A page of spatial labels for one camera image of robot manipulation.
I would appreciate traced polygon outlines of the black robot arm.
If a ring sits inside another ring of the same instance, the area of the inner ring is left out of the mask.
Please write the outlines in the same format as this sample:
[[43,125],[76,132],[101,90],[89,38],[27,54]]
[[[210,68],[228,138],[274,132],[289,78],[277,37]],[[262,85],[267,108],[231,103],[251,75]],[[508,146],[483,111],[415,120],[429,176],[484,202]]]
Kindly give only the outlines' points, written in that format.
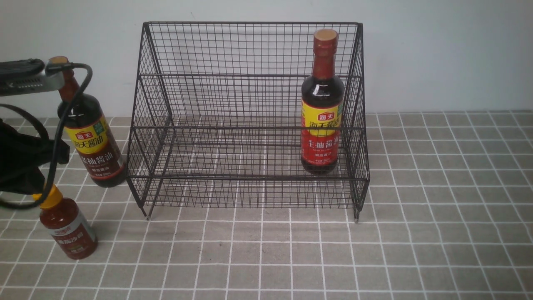
[[62,139],[50,139],[45,127],[30,115],[25,119],[40,134],[39,137],[21,134],[11,125],[1,121],[0,132],[0,183],[1,191],[23,195],[40,194],[55,175],[43,175],[40,166],[50,168],[66,165],[70,146]]

